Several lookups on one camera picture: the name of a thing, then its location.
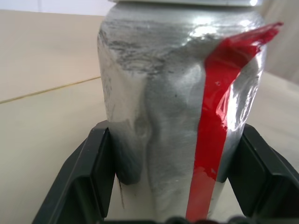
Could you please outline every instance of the red paint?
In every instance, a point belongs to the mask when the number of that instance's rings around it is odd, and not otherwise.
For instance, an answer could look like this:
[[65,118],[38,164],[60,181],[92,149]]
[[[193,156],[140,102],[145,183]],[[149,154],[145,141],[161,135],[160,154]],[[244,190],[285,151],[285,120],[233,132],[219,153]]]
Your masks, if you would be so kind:
[[205,61],[206,83],[186,218],[207,217],[227,135],[230,86],[242,68],[279,32],[282,23],[224,39]]

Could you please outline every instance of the metal surface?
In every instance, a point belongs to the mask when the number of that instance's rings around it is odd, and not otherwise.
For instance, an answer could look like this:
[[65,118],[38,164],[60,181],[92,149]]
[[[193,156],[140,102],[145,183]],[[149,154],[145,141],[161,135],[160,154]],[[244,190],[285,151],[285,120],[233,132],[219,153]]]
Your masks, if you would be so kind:
[[[204,60],[223,38],[262,24],[259,14],[243,7],[120,2],[107,15],[98,36],[99,58],[117,175],[129,185],[121,184],[125,210],[144,207],[149,216],[143,218],[157,220],[185,216]],[[242,135],[264,59],[265,49],[231,88],[228,134],[210,210]]]
[[208,6],[259,6],[263,0],[111,0],[120,1],[142,1],[142,2],[159,2],[159,3],[175,3],[190,5],[208,5]]

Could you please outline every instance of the can rim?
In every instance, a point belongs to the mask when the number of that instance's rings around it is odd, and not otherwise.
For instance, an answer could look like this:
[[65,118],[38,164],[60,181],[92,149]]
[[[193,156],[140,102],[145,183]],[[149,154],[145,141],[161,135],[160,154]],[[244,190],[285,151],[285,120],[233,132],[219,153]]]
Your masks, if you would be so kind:
[[263,0],[110,0],[120,1],[138,1],[138,2],[156,2],[156,3],[176,3],[186,5],[206,5],[206,6],[260,6]]

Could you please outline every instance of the crushed can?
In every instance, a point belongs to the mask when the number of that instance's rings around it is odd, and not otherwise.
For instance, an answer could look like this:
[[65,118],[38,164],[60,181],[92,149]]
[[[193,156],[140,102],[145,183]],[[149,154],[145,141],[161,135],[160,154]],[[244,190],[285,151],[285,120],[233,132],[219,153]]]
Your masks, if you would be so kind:
[[127,219],[213,212],[281,25],[264,26],[260,3],[122,0],[106,16],[98,52]]

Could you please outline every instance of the table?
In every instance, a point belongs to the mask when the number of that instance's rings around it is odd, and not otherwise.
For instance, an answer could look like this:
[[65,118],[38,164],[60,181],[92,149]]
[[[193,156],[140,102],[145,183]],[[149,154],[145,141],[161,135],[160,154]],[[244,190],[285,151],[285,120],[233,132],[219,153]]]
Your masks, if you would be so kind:
[[[297,171],[298,112],[299,87],[264,73],[248,123]],[[0,223],[31,223],[63,162],[105,119],[100,78],[0,104]],[[212,218],[235,214],[241,210],[227,183]]]

